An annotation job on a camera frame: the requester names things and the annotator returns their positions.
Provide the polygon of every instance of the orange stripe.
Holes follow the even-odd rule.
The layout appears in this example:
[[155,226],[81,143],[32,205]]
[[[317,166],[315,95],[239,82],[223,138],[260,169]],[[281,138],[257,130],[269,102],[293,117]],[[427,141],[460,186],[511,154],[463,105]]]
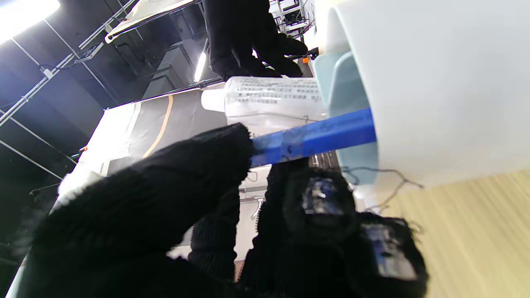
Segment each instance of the orange stripe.
[[162,139],[162,136],[164,135],[164,132],[165,132],[165,129],[166,129],[166,126],[167,126],[167,121],[169,120],[169,115],[171,114],[171,108],[172,107],[173,107],[173,95],[169,95],[169,103],[167,104],[167,111],[166,111],[166,115],[164,117],[164,122],[162,122],[162,127],[160,128],[160,132],[158,133],[158,136],[156,137],[155,142],[151,145],[149,150],[147,150],[147,152],[144,154],[144,158],[146,158],[149,155],[151,155],[153,150],[155,150],[156,146],[158,145],[158,143]]

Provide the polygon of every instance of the cable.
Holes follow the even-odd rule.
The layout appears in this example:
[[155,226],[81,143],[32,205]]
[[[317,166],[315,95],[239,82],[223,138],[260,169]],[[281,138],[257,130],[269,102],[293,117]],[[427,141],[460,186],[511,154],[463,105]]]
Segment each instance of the cable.
[[354,171],[358,171],[358,170],[365,170],[365,171],[371,171],[371,172],[379,172],[379,173],[395,173],[397,174],[400,178],[401,178],[401,182],[399,183],[399,185],[394,189],[394,191],[392,192],[392,194],[386,199],[384,200],[381,204],[378,204],[378,205],[375,205],[375,206],[371,206],[371,207],[368,207],[367,209],[370,210],[371,212],[374,211],[374,208],[379,208],[379,214],[381,214],[383,211],[385,211],[386,209],[389,208],[388,204],[390,203],[390,201],[395,198],[397,195],[398,195],[398,192],[400,191],[400,189],[405,186],[407,183],[408,184],[412,184],[414,186],[417,186],[418,188],[420,189],[423,189],[424,186],[419,184],[419,183],[416,183],[414,181],[411,181],[409,179],[407,179],[405,177],[405,175],[403,175],[400,171],[398,170],[392,170],[392,169],[373,169],[373,168],[369,168],[367,166],[358,166],[356,168],[349,168],[347,166],[342,166],[340,167],[340,170],[341,172],[344,172],[348,175],[350,175],[352,178],[355,179],[355,182],[353,183],[355,186],[358,186],[359,183],[360,183],[360,179],[359,177],[357,177],[356,175],[354,175],[352,172]]
[[249,176],[247,176],[246,178],[247,178],[249,181],[251,181],[251,182],[258,182],[258,173],[257,173],[257,172],[252,172],[252,171],[250,171],[250,173],[254,173],[254,174],[256,174],[256,178],[255,178],[254,180],[250,179]]

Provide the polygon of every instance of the ceiling light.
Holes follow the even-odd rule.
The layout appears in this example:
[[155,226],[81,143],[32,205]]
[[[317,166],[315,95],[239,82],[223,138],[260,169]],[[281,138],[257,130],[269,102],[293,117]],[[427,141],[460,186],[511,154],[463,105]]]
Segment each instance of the ceiling light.
[[44,20],[60,7],[57,0],[16,0],[0,7],[0,43]]
[[202,52],[200,54],[199,61],[197,62],[197,69],[195,69],[195,77],[193,77],[195,82],[200,81],[200,78],[202,77],[202,71],[204,70],[204,64],[206,64],[206,53]]

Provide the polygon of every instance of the wooden floor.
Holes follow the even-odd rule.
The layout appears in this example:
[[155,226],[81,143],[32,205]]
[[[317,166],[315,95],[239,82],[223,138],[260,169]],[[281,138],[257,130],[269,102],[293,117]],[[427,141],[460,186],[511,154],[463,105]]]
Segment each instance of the wooden floor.
[[530,297],[530,171],[475,179],[391,201],[418,223],[428,297]]

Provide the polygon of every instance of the black ceiling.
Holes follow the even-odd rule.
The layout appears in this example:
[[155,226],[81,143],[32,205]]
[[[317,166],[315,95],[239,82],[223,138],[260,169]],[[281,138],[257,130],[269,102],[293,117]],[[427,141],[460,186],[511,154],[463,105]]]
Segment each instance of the black ceiling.
[[[0,0],[0,5],[13,0]],[[120,9],[125,0],[59,0],[61,7],[47,21],[78,49],[95,29]],[[179,12],[191,27],[194,39],[204,39],[206,29],[196,5]],[[142,98],[151,76],[172,44],[181,41],[182,32],[175,14],[120,36],[105,44],[87,66],[106,90],[83,65],[61,71],[14,119],[72,155],[86,145],[103,110]],[[91,44],[103,41],[102,32]],[[57,65],[70,50],[44,22],[39,22],[14,38],[39,64]],[[41,79],[39,67],[13,41],[0,44],[0,109],[8,110]],[[59,176],[70,172],[73,163],[51,149],[13,121],[0,127],[0,141],[12,146]],[[30,190],[59,180],[0,145],[0,260],[15,260],[9,247],[16,239],[21,220],[46,201],[55,200],[55,190]],[[0,262],[0,295],[5,294],[16,266]]]

